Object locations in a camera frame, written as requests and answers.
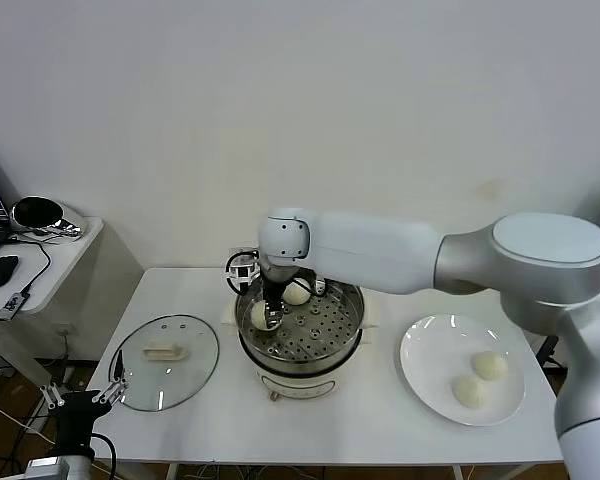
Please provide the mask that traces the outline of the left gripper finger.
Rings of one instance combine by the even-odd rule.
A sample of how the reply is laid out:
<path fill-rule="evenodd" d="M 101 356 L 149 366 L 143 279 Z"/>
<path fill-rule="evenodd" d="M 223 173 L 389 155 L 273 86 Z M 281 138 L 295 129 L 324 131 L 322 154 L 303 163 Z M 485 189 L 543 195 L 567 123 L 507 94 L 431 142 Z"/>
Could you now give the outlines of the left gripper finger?
<path fill-rule="evenodd" d="M 92 402 L 94 404 L 113 405 L 121 398 L 126 388 L 123 352 L 119 349 L 114 358 L 112 380 L 105 389 L 93 397 Z"/>
<path fill-rule="evenodd" d="M 39 387 L 48 408 L 59 408 L 64 405 L 64 399 L 54 383 Z"/>

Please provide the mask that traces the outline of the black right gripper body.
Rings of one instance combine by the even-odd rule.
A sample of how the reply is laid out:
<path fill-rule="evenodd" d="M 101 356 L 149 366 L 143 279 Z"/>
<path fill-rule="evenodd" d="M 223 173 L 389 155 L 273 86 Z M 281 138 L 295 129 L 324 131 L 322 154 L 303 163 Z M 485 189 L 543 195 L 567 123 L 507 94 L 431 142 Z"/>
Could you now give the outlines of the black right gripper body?
<path fill-rule="evenodd" d="M 263 281 L 263 300 L 266 302 L 270 311 L 279 312 L 283 309 L 282 297 L 286 290 L 286 283 L 279 283 L 272 281 L 268 278 L 264 278 Z"/>

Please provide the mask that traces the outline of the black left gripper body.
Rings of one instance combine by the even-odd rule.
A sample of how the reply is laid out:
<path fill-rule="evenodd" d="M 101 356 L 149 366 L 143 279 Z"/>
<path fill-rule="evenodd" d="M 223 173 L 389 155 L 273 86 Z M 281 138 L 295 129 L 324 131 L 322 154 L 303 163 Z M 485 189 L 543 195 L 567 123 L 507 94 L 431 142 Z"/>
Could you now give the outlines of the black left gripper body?
<path fill-rule="evenodd" d="M 97 419 L 111 411 L 108 400 L 100 400 L 95 390 L 69 392 L 64 404 L 56 407 L 55 451 L 92 451 L 91 435 Z"/>

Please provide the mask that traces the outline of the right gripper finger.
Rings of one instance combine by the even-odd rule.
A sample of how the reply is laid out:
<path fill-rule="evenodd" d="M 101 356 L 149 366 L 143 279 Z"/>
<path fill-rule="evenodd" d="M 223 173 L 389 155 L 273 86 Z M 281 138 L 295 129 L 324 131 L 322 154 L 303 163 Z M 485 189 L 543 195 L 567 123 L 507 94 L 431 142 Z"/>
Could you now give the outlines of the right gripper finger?
<path fill-rule="evenodd" d="M 274 331 L 279 328 L 285 313 L 283 302 L 264 303 L 264 330 Z"/>

